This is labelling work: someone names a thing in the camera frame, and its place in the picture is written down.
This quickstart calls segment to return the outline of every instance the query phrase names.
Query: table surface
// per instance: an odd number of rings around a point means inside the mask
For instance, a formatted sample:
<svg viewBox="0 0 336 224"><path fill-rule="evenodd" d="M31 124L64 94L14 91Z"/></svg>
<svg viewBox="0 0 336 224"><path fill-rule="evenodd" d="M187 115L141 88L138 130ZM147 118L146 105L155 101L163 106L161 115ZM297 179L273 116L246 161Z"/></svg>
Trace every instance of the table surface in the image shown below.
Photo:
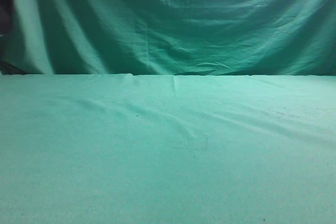
<svg viewBox="0 0 336 224"><path fill-rule="evenodd" d="M0 223L330 224L336 77L1 76Z"/></svg>

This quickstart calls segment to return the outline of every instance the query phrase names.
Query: green sheet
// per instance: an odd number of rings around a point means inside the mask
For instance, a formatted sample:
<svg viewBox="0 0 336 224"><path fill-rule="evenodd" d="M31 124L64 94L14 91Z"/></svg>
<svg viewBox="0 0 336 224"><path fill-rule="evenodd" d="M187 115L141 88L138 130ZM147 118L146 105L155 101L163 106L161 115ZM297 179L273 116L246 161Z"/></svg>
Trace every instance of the green sheet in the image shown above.
<svg viewBox="0 0 336 224"><path fill-rule="evenodd" d="M336 0L16 0L28 73L336 74Z"/></svg>
<svg viewBox="0 0 336 224"><path fill-rule="evenodd" d="M0 223L334 223L335 87L1 76Z"/></svg>

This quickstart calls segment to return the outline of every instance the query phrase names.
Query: green fabric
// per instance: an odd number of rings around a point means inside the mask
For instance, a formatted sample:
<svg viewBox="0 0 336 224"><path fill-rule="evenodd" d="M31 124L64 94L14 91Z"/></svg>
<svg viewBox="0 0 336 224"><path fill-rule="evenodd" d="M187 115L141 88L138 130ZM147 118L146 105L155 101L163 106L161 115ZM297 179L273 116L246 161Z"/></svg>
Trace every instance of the green fabric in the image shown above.
<svg viewBox="0 0 336 224"><path fill-rule="evenodd" d="M16 0L30 73L335 74L336 0Z"/></svg>
<svg viewBox="0 0 336 224"><path fill-rule="evenodd" d="M335 223L335 87L2 76L0 223Z"/></svg>

